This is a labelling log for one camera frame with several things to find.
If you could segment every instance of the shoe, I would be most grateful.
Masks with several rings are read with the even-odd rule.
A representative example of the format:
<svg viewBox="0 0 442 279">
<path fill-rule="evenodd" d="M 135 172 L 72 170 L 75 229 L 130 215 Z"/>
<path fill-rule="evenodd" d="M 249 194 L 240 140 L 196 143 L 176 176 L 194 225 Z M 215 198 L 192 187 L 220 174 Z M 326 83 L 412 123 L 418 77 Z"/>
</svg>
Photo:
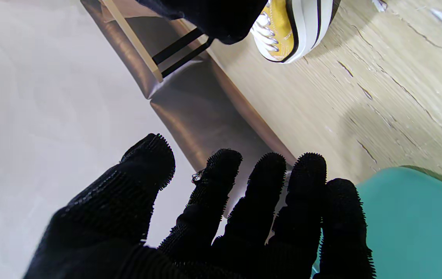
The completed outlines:
<svg viewBox="0 0 442 279">
<path fill-rule="evenodd" d="M 333 0 L 268 0 L 251 28 L 259 52 L 288 64 L 313 50 L 332 18 Z"/>
</svg>

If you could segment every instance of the gloved hand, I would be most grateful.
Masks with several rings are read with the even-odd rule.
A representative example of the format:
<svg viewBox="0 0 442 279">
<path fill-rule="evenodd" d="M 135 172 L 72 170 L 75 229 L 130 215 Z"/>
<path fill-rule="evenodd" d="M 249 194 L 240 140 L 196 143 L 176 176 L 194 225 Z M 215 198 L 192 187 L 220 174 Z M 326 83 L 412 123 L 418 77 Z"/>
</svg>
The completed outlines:
<svg viewBox="0 0 442 279">
<path fill-rule="evenodd" d="M 375 277 L 366 223 L 354 184 L 326 183 L 326 162 L 306 153 L 295 164 L 287 206 L 274 220 L 286 162 L 264 155 L 235 205 L 223 236 L 212 241 L 242 161 L 219 150 L 194 176 L 196 185 L 170 235 L 144 245 L 157 192 L 173 177 L 173 152 L 149 134 L 52 217 L 25 278 L 309 278 L 321 228 L 315 279 Z M 270 230 L 274 236 L 265 244 Z"/>
</svg>

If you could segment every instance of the black glove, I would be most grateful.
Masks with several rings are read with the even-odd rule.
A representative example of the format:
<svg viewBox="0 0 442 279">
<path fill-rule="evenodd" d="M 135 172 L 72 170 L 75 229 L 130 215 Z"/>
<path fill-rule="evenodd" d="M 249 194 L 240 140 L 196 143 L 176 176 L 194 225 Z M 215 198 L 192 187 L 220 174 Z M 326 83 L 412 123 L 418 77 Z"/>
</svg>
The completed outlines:
<svg viewBox="0 0 442 279">
<path fill-rule="evenodd" d="M 152 205 L 175 162 L 166 140 L 149 134 L 54 214 L 25 278 L 309 278 L 321 227 L 315 279 L 375 277 L 356 188 L 343 179 L 326 183 L 319 154 L 306 153 L 295 164 L 287 206 L 274 224 L 286 162 L 264 155 L 225 234 L 212 242 L 241 161 L 234 150 L 211 156 L 194 175 L 196 188 L 176 226 L 153 249 L 144 245 Z M 274 236 L 265 244 L 271 228 Z"/>
</svg>

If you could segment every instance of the white shoelace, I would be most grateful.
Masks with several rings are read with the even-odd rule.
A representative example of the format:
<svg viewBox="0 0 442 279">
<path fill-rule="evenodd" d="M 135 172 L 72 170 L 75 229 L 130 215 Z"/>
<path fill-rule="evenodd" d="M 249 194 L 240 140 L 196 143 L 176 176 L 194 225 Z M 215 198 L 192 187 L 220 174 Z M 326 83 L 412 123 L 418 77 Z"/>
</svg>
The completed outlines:
<svg viewBox="0 0 442 279">
<path fill-rule="evenodd" d="M 271 4 L 271 0 L 268 0 L 268 3 L 266 6 L 268 7 Z M 275 46 L 278 44 L 278 41 L 273 38 L 275 33 L 269 29 L 269 25 L 271 24 L 271 21 L 269 19 L 268 14 L 266 14 L 265 11 L 260 14 L 255 23 L 252 25 L 252 28 L 250 29 L 251 33 L 253 34 L 254 38 L 262 43 L 262 46 L 268 51 L 279 51 L 278 47 Z"/>
</svg>

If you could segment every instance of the teal cushion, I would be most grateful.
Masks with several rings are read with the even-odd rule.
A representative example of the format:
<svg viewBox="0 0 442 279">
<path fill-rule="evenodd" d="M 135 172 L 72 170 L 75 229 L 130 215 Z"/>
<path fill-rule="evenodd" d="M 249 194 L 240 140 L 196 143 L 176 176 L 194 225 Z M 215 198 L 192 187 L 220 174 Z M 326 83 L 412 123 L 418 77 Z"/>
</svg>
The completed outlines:
<svg viewBox="0 0 442 279">
<path fill-rule="evenodd" d="M 377 277 L 442 278 L 442 182 L 397 167 L 376 173 L 357 188 Z"/>
</svg>

